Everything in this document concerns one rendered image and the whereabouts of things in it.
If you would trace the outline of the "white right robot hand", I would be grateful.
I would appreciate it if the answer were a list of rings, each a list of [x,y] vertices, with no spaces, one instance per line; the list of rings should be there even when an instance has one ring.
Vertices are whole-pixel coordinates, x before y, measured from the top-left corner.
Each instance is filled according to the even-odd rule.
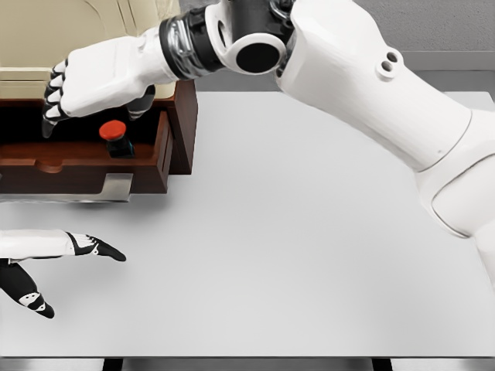
[[[150,29],[139,37],[109,39],[76,49],[55,65],[44,93],[43,137],[60,121],[123,105],[132,120],[142,116],[155,97],[157,36]]]

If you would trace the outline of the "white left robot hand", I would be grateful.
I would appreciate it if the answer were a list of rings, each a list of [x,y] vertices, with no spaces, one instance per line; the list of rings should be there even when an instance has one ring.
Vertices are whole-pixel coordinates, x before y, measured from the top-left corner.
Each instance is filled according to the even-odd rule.
[[[126,256],[103,240],[64,230],[0,230],[0,290],[44,318],[55,312],[20,263],[28,259],[97,255],[125,262]]]

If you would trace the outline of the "brown cabinet with beige top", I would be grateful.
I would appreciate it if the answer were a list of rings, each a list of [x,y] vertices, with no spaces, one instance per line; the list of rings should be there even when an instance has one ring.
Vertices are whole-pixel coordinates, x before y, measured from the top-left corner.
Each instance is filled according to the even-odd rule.
[[[41,108],[52,67],[71,50],[139,36],[179,11],[179,0],[0,0],[0,107]],[[190,174],[198,114],[194,82],[158,85],[154,105],[169,114],[169,173]]]

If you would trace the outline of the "brown drawer with metal handle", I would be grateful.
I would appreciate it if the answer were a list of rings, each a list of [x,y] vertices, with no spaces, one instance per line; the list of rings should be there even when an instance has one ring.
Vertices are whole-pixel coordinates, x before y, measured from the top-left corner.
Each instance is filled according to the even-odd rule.
[[[130,175],[130,191],[164,194],[172,156],[172,130],[163,107],[153,107],[137,121],[126,108],[59,123],[42,136],[42,104],[37,100],[0,104],[0,199],[31,195],[96,195],[107,175]],[[100,127],[125,124],[134,147],[131,158],[113,158]]]

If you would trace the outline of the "red button switch black base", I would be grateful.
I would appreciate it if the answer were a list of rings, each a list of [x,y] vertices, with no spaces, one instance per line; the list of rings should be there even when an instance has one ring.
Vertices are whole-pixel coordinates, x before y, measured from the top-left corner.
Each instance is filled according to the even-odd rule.
[[[99,129],[99,135],[106,141],[108,154],[112,158],[134,158],[133,144],[126,136],[127,127],[122,121],[112,120],[104,123]]]

